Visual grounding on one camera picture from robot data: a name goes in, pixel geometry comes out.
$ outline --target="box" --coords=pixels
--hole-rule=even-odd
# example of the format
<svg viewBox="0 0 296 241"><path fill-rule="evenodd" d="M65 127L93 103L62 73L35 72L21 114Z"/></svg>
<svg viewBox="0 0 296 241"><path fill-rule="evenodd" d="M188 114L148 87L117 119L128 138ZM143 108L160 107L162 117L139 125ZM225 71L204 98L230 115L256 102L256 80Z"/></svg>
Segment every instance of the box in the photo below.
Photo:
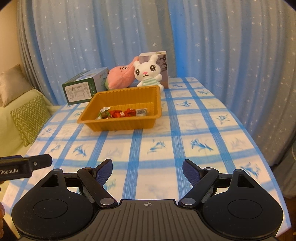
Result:
<svg viewBox="0 0 296 241"><path fill-rule="evenodd" d="M167 89L168 88L168 65L167 65L167 61L166 61L166 51L141 53L139 55L139 62L140 63L148 62L150 57L153 54L158 55L158 60L156 61L156 63L161 68L160 74L163 77L162 80L160 81L160 83L164 86L165 89Z"/></svg>
<svg viewBox="0 0 296 241"><path fill-rule="evenodd" d="M84 71L62 84L69 105L89 102L97 92L107 90L108 67Z"/></svg>
<svg viewBox="0 0 296 241"><path fill-rule="evenodd" d="M148 115L97 120L100 109L107 106L111 107L110 110L122 111L127 108L147 108ZM161 117L161 114L158 85L133 87L96 93L77 123L84 123L93 131L148 129L154 126L155 120Z"/></svg>

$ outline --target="zigzag pattern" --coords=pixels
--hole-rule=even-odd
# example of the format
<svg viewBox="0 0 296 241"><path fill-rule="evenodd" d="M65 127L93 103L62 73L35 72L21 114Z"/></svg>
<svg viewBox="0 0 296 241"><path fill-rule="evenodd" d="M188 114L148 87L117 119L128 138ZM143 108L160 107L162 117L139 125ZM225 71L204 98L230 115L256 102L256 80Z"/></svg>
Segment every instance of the zigzag pattern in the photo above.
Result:
<svg viewBox="0 0 296 241"><path fill-rule="evenodd" d="M50 113L42 96L35 97L10 115L20 133L24 145L33 144L39 132L50 119Z"/></svg>

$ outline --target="white bunny plush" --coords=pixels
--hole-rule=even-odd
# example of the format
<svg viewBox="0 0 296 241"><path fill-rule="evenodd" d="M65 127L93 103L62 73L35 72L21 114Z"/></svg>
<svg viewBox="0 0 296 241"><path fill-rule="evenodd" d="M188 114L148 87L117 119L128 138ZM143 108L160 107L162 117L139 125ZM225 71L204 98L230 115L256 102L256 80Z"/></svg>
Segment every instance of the white bunny plush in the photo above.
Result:
<svg viewBox="0 0 296 241"><path fill-rule="evenodd" d="M158 85L160 87L160 92L163 91L163 85L159 83L163 77L160 74L161 69L159 65L156 64L157 60L158 56L154 54L148 62L140 64L139 61L135 61L133 63L135 67L135 78L140 81L137 85L138 87Z"/></svg>

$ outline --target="green and white striped outfit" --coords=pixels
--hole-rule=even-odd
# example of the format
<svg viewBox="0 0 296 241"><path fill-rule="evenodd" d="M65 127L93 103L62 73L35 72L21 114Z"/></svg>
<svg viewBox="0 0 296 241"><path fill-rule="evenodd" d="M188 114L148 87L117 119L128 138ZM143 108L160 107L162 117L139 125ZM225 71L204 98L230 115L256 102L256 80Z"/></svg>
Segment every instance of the green and white striped outfit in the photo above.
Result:
<svg viewBox="0 0 296 241"><path fill-rule="evenodd" d="M159 81L157 81L155 78L150 78L147 80L142 81L142 86L149 86L149 85L158 85Z"/></svg>

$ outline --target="wooden floor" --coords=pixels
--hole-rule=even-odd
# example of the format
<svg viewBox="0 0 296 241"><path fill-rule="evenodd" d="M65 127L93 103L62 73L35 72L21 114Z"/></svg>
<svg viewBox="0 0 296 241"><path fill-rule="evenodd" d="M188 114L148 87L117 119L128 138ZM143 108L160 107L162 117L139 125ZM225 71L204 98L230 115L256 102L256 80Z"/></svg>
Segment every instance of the wooden floor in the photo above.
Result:
<svg viewBox="0 0 296 241"><path fill-rule="evenodd" d="M287 199L285 202L289 211L292 228L278 237L279 241L296 241L296 198Z"/></svg>

